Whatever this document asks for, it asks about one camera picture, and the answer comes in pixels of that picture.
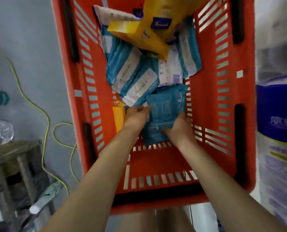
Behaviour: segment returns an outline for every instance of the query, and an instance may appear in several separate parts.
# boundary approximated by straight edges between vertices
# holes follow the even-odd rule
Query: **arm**
[[[132,107],[128,110],[121,131],[41,232],[105,231],[128,155],[145,125],[149,111],[150,107]]]
[[[164,130],[185,157],[208,196],[226,232],[286,231],[196,143],[191,123],[179,114],[172,129]]]

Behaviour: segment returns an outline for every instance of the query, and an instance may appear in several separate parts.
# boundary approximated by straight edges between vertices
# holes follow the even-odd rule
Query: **yellow cord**
[[[67,195],[69,196],[69,190],[68,190],[67,185],[66,185],[60,178],[58,178],[56,175],[54,175],[54,174],[50,173],[48,170],[46,170],[45,164],[44,164],[45,145],[46,145],[46,141],[47,141],[47,138],[48,138],[48,132],[49,132],[49,129],[50,129],[50,118],[49,118],[48,114],[45,112],[45,110],[43,110],[41,107],[39,107],[38,105],[36,105],[35,103],[33,103],[33,102],[23,93],[23,90],[22,90],[22,88],[21,88],[21,84],[20,84],[20,81],[19,81],[19,78],[18,78],[18,75],[17,75],[17,73],[16,73],[16,70],[15,70],[15,68],[14,68],[13,63],[12,63],[11,60],[10,60],[6,55],[4,55],[1,51],[0,51],[0,55],[1,55],[3,58],[5,58],[5,59],[7,60],[7,62],[9,63],[10,68],[11,68],[11,71],[12,71],[12,73],[13,73],[13,75],[14,75],[15,81],[16,81],[16,83],[17,83],[17,86],[18,86],[18,88],[19,88],[19,91],[20,91],[22,97],[25,98],[25,100],[26,100],[29,104],[33,105],[35,108],[37,108],[37,109],[40,110],[42,113],[44,113],[44,115],[45,115],[46,118],[47,118],[47,123],[48,123],[48,125],[47,125],[47,129],[46,129],[46,132],[45,132],[45,138],[44,138],[44,141],[43,141],[42,156],[41,156],[41,166],[42,166],[42,169],[43,169],[48,175],[52,176],[53,178],[55,178],[56,180],[58,180],[60,183],[63,184],[63,186],[64,186],[65,189],[66,189]],[[54,136],[54,129],[55,129],[57,126],[60,126],[60,125],[62,125],[62,124],[63,124],[63,125],[73,126],[72,124],[69,124],[69,123],[57,124],[57,125],[53,128],[53,130],[52,130],[52,132],[53,132],[53,138],[54,138],[54,140],[55,140],[57,143],[59,143],[59,144],[65,146],[65,147],[72,148],[72,153],[71,153],[71,155],[70,155],[70,160],[69,160],[69,166],[70,166],[70,170],[71,170],[72,175],[74,176],[74,178],[75,178],[76,180],[79,181],[79,179],[76,177],[76,175],[74,174],[74,172],[73,172],[73,170],[72,170],[72,167],[71,167],[71,160],[72,160],[73,153],[74,153],[74,151],[75,151],[75,149],[76,149],[77,143],[76,143],[73,147],[72,147],[72,146],[68,146],[68,145],[65,145],[65,144],[61,143],[60,141],[58,141],[58,140],[55,138],[55,136]]]

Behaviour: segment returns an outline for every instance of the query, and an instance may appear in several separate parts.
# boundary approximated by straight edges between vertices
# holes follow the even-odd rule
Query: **person's left hand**
[[[150,110],[151,106],[130,107],[127,109],[123,128],[132,130],[138,136],[146,123]]]

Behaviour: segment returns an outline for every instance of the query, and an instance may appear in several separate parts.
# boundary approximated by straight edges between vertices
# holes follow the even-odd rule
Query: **leg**
[[[183,207],[157,210],[158,232],[196,232]]]
[[[155,211],[123,215],[117,232],[156,232]]]

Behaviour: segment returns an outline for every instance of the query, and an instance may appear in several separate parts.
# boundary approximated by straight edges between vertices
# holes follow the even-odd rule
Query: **red plastic basket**
[[[116,135],[106,59],[92,6],[101,0],[52,0],[68,96],[84,174],[92,164],[83,123],[90,123],[97,156]],[[144,0],[107,0],[132,13]],[[198,143],[248,192],[255,185],[254,0],[211,0],[194,14],[203,68],[184,81],[186,113]],[[75,39],[69,34],[72,17]],[[78,62],[71,55],[79,50]],[[194,172],[169,142],[146,147],[141,137],[112,205],[112,214],[208,201]]]

